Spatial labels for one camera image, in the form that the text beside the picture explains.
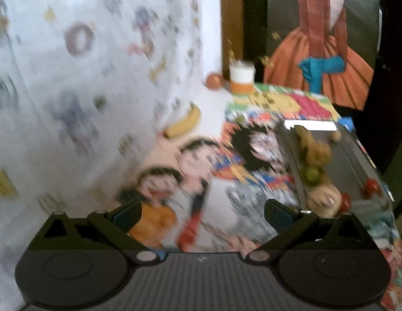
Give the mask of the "green grape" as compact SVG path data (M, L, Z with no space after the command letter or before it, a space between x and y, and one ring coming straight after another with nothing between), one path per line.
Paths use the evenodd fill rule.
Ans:
M316 184L320 181L321 172L315 167L308 167L305 170L305 177L309 183Z

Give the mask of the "pale round fruit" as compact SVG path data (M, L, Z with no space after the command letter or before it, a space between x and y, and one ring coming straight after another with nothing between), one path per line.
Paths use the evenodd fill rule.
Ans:
M342 195L332 184L318 185L309 191L307 205L320 218L334 218L342 205Z

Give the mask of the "grey metal tray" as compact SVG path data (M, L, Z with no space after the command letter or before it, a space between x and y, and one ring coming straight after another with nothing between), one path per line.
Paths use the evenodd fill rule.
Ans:
M305 177L305 156L300 150L296 125L305 127L316 140L329 144L332 159L323 170L341 193L350 196L350 211L364 225L392 212L392 195L352 132L332 121L284 120L277 125L278 140L292 171L297 199L303 209L308 208L307 195L311 190L311 183ZM336 130L342 134L339 143L330 140L330 133ZM367 197L363 190L369 178L376 179L380 185L380 193L372 197Z

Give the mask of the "cartoon boys drawing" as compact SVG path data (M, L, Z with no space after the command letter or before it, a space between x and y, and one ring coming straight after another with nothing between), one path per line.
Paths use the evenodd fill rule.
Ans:
M127 233L151 249L192 251L220 153L216 140L195 138L178 148L175 166L144 169L132 187L119 193L120 203L137 199L142 207L140 220Z

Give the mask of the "brown wooden door frame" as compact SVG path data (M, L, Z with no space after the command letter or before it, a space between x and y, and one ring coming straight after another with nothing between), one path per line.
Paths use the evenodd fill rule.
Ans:
M221 0L222 70L229 78L229 64L243 58L243 0Z

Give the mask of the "anime characters drawing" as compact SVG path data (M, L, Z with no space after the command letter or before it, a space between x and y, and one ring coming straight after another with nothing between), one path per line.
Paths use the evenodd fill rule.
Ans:
M246 255L277 235L264 218L267 200L300 205L277 124L268 112L226 111L195 249Z

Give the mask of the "red cherry tomato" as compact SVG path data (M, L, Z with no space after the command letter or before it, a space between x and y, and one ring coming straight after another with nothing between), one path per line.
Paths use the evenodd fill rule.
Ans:
M373 195L380 193L380 185L376 179L369 178L363 186L363 190L367 197L372 197Z

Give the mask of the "white orange jar vase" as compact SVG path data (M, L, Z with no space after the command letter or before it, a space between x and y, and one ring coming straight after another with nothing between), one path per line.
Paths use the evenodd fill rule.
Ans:
M235 60L229 64L230 91L236 95L248 95L254 91L255 66L253 62Z

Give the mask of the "small brown round fruit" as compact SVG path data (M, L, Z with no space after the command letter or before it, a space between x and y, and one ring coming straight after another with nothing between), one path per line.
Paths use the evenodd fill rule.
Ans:
M339 143L342 139L342 134L339 130L333 131L330 133L330 140L333 143Z

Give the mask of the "yellow banana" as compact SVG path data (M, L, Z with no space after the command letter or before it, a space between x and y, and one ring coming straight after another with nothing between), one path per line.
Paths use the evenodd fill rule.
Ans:
M318 153L318 144L316 140L311 132L303 126L296 125L295 131L300 140L300 150L305 156L306 161L309 164L314 164Z
M201 119L200 108L195 103L190 103L187 115L178 122L165 128L162 136L166 139L177 138L194 129Z

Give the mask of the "woman orange dress painting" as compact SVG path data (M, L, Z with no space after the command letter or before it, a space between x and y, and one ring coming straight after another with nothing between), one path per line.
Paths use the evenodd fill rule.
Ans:
M268 0L264 83L363 110L381 33L380 0Z

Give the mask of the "red apple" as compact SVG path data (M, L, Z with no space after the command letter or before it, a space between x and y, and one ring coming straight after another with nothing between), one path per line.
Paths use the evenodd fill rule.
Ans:
M224 84L224 79L221 74L219 73L210 73L207 75L205 79L205 86L209 90L218 90Z

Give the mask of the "white printed cartoon cloth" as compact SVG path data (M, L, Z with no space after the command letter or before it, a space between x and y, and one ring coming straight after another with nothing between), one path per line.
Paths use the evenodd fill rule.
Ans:
M0 310L54 211L105 206L199 72L199 0L0 0Z

